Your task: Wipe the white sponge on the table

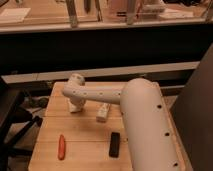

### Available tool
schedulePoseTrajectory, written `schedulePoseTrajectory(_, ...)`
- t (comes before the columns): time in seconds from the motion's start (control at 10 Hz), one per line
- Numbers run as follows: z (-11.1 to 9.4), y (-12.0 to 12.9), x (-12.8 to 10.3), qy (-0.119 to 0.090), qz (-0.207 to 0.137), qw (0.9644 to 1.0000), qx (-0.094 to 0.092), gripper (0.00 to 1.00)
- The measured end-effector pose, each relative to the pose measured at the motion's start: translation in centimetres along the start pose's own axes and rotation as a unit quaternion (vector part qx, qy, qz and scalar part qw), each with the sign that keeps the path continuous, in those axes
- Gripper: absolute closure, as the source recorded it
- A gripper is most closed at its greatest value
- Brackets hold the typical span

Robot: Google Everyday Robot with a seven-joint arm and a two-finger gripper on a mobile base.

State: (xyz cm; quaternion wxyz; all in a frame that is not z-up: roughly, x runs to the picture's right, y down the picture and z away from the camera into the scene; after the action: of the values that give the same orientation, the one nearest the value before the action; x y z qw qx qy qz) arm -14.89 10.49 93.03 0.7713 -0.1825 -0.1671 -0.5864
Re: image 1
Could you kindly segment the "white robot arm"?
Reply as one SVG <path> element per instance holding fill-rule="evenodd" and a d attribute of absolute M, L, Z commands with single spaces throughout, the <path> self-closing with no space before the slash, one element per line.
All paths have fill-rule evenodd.
<path fill-rule="evenodd" d="M 136 78 L 123 85 L 86 86 L 73 74 L 62 93 L 77 109 L 85 100 L 120 106 L 133 171 L 181 171 L 168 110 L 153 82 Z"/>

